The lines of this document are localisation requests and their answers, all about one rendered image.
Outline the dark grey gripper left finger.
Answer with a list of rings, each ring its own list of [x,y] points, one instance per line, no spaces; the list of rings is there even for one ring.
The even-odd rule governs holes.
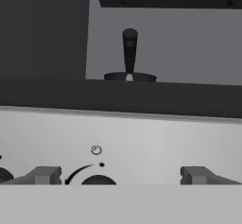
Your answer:
[[[37,166],[25,176],[3,181],[2,184],[61,184],[61,167]]]

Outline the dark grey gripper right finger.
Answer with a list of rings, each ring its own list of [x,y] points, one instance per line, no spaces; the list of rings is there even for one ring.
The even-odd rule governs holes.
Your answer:
[[[238,181],[218,176],[205,166],[182,166],[181,184],[238,184]]]

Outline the black stove knob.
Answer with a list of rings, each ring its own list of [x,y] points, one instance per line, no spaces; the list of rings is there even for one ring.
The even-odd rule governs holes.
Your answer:
[[[6,168],[0,167],[0,183],[11,181],[13,179],[13,175]]]
[[[87,185],[116,185],[116,182],[104,175],[93,175],[82,182]]]

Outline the silver stove with black hob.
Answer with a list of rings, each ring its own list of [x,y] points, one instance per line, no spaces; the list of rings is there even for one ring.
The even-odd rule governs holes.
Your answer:
[[[58,166],[72,184],[177,184],[184,166],[242,182],[242,86],[0,78],[0,166]]]

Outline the dark tall cabinet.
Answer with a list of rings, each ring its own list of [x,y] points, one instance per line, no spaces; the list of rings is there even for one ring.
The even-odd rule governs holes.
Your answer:
[[[90,0],[0,0],[0,76],[85,78]]]

